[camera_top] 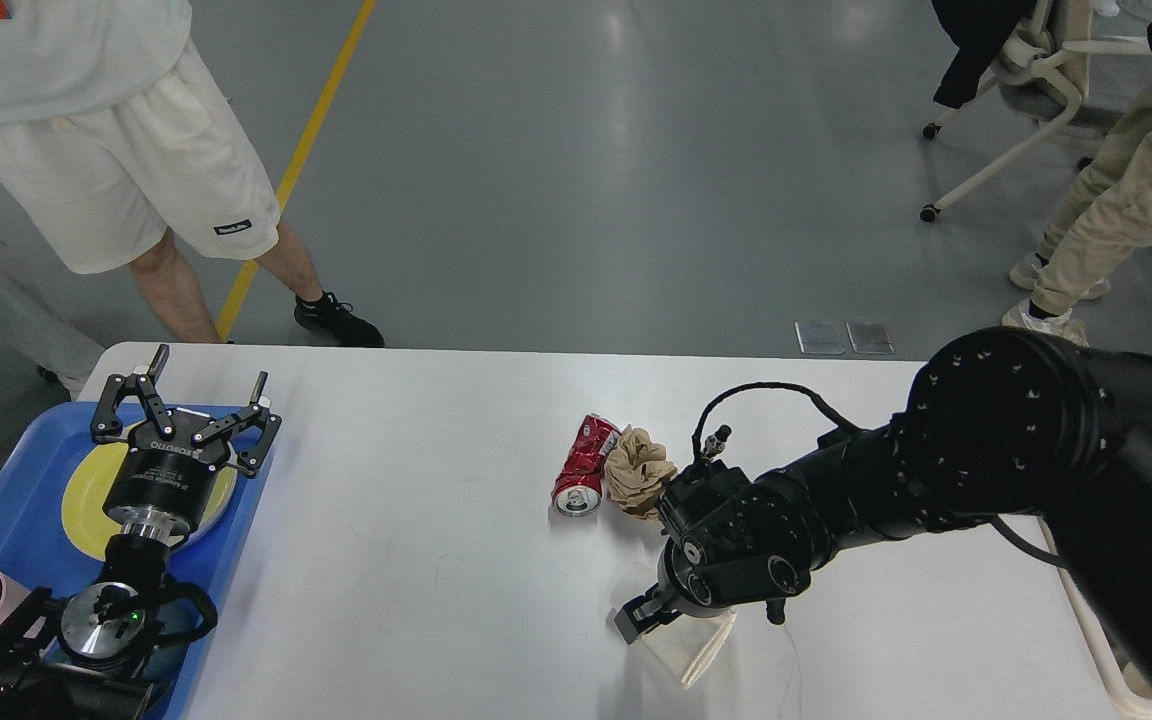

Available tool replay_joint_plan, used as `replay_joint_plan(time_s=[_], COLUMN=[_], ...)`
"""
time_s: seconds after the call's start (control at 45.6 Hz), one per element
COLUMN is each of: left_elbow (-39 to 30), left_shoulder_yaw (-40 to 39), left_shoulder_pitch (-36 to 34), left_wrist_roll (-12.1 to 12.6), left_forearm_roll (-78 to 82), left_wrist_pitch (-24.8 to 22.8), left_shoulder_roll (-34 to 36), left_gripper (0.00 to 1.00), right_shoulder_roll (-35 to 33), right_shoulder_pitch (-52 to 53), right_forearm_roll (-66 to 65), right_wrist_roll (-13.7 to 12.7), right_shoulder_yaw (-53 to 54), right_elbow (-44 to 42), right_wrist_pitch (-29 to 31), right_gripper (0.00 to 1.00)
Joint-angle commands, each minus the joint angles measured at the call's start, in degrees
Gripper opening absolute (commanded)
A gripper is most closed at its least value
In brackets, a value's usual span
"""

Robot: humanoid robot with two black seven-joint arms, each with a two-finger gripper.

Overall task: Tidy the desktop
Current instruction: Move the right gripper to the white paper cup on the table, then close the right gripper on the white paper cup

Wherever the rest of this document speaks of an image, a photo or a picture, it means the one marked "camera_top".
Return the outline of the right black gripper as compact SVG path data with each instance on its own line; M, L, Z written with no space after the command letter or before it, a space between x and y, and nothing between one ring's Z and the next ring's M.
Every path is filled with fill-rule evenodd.
M657 564L658 588L631 598L614 615L614 626L626 644L634 644L643 635L668 626L680 614L691 617L717 617L732 609L733 602L723 600L708 579L710 564L687 564L660 560ZM707 583L708 594L692 591L691 577Z

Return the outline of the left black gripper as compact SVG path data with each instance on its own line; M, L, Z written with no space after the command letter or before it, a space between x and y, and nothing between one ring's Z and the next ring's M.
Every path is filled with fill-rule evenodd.
M96 445L122 438L124 424L118 409L126 397L141 402L147 420L128 429L127 455L116 470L103 511L119 525L156 524L157 538L169 546L187 546L206 532L227 506L236 486L236 470L256 477L268 458L282 418L264 397L268 373L257 376L250 401L220 419L207 415L174 415L156 389L170 357L168 344L157 346L146 372L106 378L90 423ZM259 429L255 445L229 461L232 439L247 429Z

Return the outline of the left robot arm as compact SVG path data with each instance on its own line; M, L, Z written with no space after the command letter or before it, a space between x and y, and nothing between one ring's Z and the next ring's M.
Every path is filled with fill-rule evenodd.
M283 420L168 406L169 348L55 407L0 473L0 719L179 719Z

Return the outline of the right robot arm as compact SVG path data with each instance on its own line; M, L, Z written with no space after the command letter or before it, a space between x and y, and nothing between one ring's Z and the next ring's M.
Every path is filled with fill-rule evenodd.
M658 582L614 619L627 643L741 602L780 624L842 550L1036 515L1152 685L1151 356L987 328L938 351L884 427L812 402L835 429L756 479L694 447L657 505Z

